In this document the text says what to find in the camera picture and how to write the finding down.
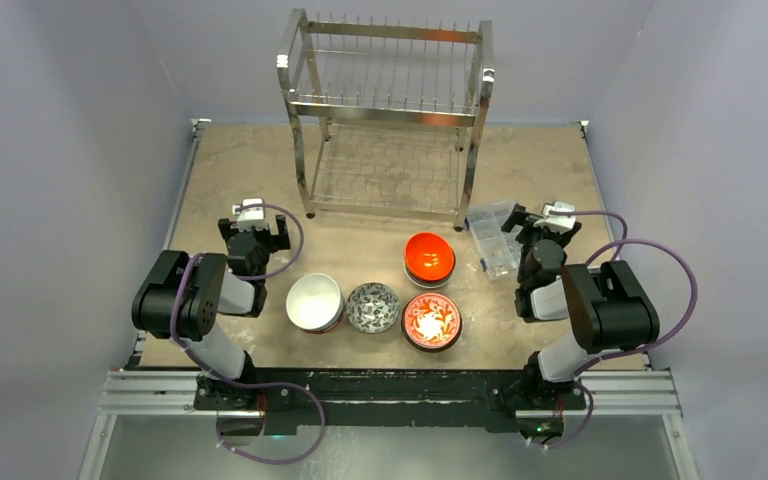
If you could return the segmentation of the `white bowl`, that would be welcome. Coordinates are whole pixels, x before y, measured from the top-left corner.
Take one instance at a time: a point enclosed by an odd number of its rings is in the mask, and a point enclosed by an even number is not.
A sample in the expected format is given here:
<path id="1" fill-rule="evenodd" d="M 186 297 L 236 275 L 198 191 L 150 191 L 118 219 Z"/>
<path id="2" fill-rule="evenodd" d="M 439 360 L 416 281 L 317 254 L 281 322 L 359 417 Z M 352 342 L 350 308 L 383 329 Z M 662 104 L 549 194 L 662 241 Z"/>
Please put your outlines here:
<path id="1" fill-rule="evenodd" d="M 285 310 L 297 328 L 323 333 L 335 326 L 344 311 L 345 299 L 338 283 L 323 273 L 297 280 L 289 290 Z"/>

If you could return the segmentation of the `grey leaf pattern bowl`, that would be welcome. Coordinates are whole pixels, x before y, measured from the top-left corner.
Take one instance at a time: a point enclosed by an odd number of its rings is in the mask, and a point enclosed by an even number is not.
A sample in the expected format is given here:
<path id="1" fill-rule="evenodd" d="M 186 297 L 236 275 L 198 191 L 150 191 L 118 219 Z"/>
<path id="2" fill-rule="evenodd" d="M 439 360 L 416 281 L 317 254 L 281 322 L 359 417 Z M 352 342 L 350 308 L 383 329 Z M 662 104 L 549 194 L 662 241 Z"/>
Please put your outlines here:
<path id="1" fill-rule="evenodd" d="M 348 296 L 347 319 L 362 333 L 383 333 L 395 325 L 401 315 L 401 301 L 395 290 L 386 284 L 363 283 Z"/>

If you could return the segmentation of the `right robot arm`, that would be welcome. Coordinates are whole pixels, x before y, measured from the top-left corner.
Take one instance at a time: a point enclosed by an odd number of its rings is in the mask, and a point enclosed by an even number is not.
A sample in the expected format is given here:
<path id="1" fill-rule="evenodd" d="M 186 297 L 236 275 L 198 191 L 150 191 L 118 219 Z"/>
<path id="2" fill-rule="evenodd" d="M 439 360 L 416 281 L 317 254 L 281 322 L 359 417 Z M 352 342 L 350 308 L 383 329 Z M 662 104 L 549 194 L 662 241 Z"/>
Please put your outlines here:
<path id="1" fill-rule="evenodd" d="M 520 230 L 516 314 L 527 323 L 570 322 L 569 333 L 529 357 L 515 389 L 536 407 L 571 392 L 587 362 L 631 351 L 660 333 L 655 308 L 627 262 L 612 258 L 595 270 L 569 263 L 565 249 L 581 230 L 582 215 L 561 202 L 539 214 L 516 204 L 501 226 Z"/>

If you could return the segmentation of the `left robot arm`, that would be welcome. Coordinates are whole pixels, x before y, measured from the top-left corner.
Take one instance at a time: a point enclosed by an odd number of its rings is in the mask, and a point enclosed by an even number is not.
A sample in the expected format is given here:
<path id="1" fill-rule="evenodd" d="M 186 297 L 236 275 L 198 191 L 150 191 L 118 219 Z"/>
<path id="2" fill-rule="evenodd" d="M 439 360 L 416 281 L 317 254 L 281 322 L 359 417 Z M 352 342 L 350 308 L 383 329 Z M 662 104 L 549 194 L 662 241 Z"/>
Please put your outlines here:
<path id="1" fill-rule="evenodd" d="M 287 219 L 275 217 L 277 231 L 264 219 L 220 219 L 227 252 L 189 255 L 163 250 L 135 294 L 134 326 L 169 340 L 221 381 L 219 395 L 232 408 L 257 399 L 258 382 L 249 353 L 217 324 L 220 314 L 257 317 L 267 299 L 267 266 L 272 254 L 291 248 Z"/>

